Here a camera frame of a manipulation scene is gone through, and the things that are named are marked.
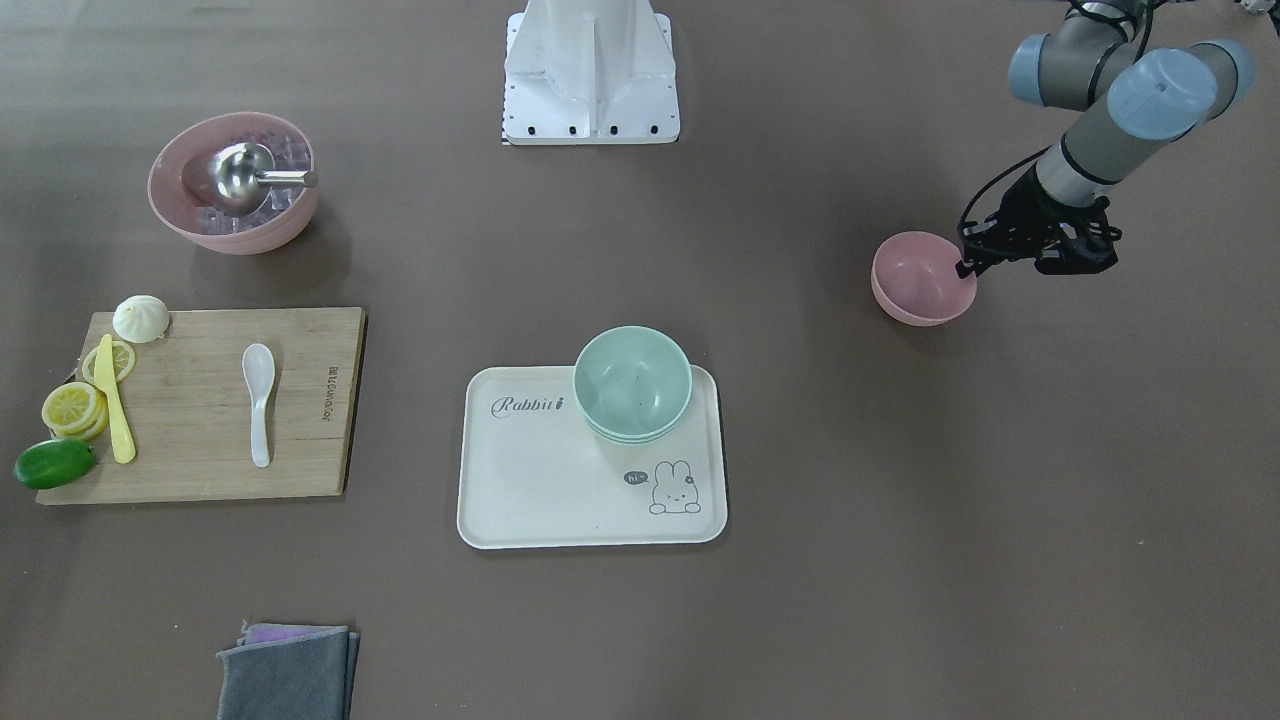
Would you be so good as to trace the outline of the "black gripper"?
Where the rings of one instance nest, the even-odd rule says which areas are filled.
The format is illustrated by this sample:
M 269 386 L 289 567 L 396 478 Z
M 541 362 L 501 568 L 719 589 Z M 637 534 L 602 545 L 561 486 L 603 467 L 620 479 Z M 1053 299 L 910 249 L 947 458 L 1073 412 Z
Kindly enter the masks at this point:
M 960 223 L 960 279 L 979 277 L 1000 263 L 1032 259 L 1044 275 L 1098 274 L 1117 263 L 1114 245 L 1123 232 L 1108 223 L 1108 199 L 1089 206 L 1064 205 L 1042 188 L 1028 169 L 1004 193 L 1000 208 L 984 222 Z

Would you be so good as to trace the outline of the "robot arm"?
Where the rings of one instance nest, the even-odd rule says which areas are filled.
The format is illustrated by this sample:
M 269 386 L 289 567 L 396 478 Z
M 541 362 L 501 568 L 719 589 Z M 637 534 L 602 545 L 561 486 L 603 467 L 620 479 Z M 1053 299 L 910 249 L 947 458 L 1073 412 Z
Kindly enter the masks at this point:
M 1222 115 L 1251 90 L 1239 42 L 1148 49 L 1152 1 L 1076 1 L 1059 32 L 1033 35 L 1007 69 L 1011 94 L 1079 111 L 1055 143 L 1018 164 L 1019 178 L 982 222 L 961 219 L 961 278 L 1030 259 L 1046 275 L 1097 274 L 1117 263 L 1121 231 L 1108 191 L 1164 146 Z

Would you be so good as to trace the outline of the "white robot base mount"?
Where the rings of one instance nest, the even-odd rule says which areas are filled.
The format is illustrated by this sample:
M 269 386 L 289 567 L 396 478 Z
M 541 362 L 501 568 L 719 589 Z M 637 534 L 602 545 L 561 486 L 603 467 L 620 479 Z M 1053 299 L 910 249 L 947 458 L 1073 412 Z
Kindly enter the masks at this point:
M 678 140 L 672 26 L 649 1 L 530 1 L 507 20 L 504 70 L 504 143 Z

